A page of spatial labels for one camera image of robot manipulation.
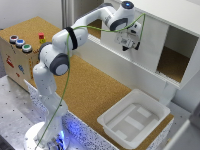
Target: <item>cork surface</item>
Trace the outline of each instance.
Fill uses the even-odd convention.
[[[56,92],[61,96],[67,75],[55,76],[55,79],[58,87]],[[97,122],[97,118],[129,92],[131,92],[131,89],[128,87],[78,56],[72,56],[70,80],[64,96],[69,110],[120,150],[123,150],[123,148],[104,133],[102,126]],[[136,150],[146,149],[172,119],[172,115],[166,117]]]
[[[181,82],[189,60],[188,57],[164,47],[157,70],[166,76]]]
[[[39,41],[38,33],[43,32],[47,42],[52,41],[54,34],[59,32],[60,29],[56,26],[50,24],[49,22],[43,20],[40,17],[35,17],[30,20],[21,22],[17,25],[11,26],[0,31],[0,37],[9,43],[9,38],[12,35],[17,35],[19,39],[25,40],[26,44],[30,44],[33,48],[33,52],[30,54],[35,54],[38,52],[41,44]]]
[[[101,29],[101,25],[102,25],[102,21],[101,20],[96,20],[96,21],[90,23],[88,26],[93,26],[93,27]],[[95,30],[95,29],[92,29],[92,28],[88,28],[88,32],[90,34],[92,34],[93,36],[99,38],[99,39],[101,38],[101,31],[100,30]]]

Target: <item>robotic arm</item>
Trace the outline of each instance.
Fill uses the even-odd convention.
[[[130,25],[134,20],[134,5],[129,1],[124,1],[116,11],[112,4],[104,3],[78,19],[72,27],[63,29],[55,34],[52,43],[47,42],[41,46],[39,53],[40,63],[34,67],[33,76],[39,91],[40,100],[47,108],[48,115],[46,116],[45,124],[34,138],[36,143],[41,139],[42,134],[47,128],[48,123],[50,122],[61,99],[55,93],[57,87],[53,75],[61,76],[65,74],[69,68],[66,47],[67,36],[70,34],[68,42],[70,51],[82,46],[86,43],[88,38],[87,28],[81,27],[76,30],[73,29],[78,26],[86,26],[97,19],[101,19],[111,31],[123,29]],[[135,25],[128,29],[128,31],[137,35],[140,31],[140,27],[141,25],[136,22]],[[55,141],[53,139],[56,139],[63,130],[61,117],[65,115],[67,111],[68,107],[66,103],[62,101],[62,105],[59,107],[56,116],[42,138],[39,145],[40,148],[50,149],[48,147],[49,142]]]

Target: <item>brown box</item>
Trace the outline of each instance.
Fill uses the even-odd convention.
[[[38,49],[41,46],[38,33],[43,32],[47,41],[51,42],[54,34],[60,29],[40,17],[35,17],[0,31],[0,51],[6,74],[15,82],[27,89],[24,79],[33,79],[33,67],[39,63]],[[31,53],[23,53],[21,49],[9,43],[9,38],[17,35],[33,48]]]

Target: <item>green cable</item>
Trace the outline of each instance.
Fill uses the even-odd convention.
[[[73,30],[86,27],[86,28],[92,28],[92,29],[96,29],[96,30],[100,30],[100,31],[104,31],[104,32],[120,32],[120,31],[122,31],[122,30],[125,30],[125,29],[131,27],[131,26],[132,26],[137,20],[139,20],[142,16],[144,16],[144,19],[143,19],[142,30],[141,30],[141,35],[140,35],[140,41],[141,41],[141,39],[142,39],[142,33],[143,33],[143,29],[144,29],[144,23],[145,23],[145,14],[141,14],[141,15],[140,15],[135,21],[133,21],[130,25],[128,25],[128,26],[126,26],[125,28],[120,29],[120,30],[110,31],[110,30],[104,30],[104,29],[96,28],[96,27],[93,27],[93,26],[78,26],[78,27],[74,28]],[[59,109],[59,107],[60,107],[60,105],[61,105],[61,103],[62,103],[62,100],[63,100],[63,98],[64,98],[64,95],[65,95],[65,92],[66,92],[66,89],[67,89],[67,85],[68,85],[68,82],[69,82],[69,75],[70,75],[70,56],[69,56],[69,44],[68,44],[68,43],[69,43],[69,34],[67,35],[67,43],[66,43],[66,45],[67,45],[68,60],[69,60],[69,70],[68,70],[68,77],[67,77],[67,81],[66,81],[66,84],[65,84],[65,87],[64,87],[64,90],[63,90],[63,94],[62,94],[61,100],[60,100],[60,102],[59,102],[59,105],[58,105],[56,111],[54,112],[54,114],[53,114],[51,120],[49,121],[49,124],[47,125],[47,127],[46,127],[44,133],[42,134],[41,139],[39,140],[37,146],[35,147],[35,150],[37,149],[38,145],[39,145],[40,142],[42,141],[42,139],[43,139],[43,137],[44,137],[44,135],[45,135],[45,133],[46,133],[46,131],[47,131],[49,125],[51,124],[53,118],[55,117],[55,115],[56,115],[56,113],[57,113],[57,111],[58,111],[58,109]]]

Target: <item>empty white container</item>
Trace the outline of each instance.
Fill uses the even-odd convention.
[[[169,113],[169,108],[134,89],[97,121],[105,133],[122,147],[135,149]]]

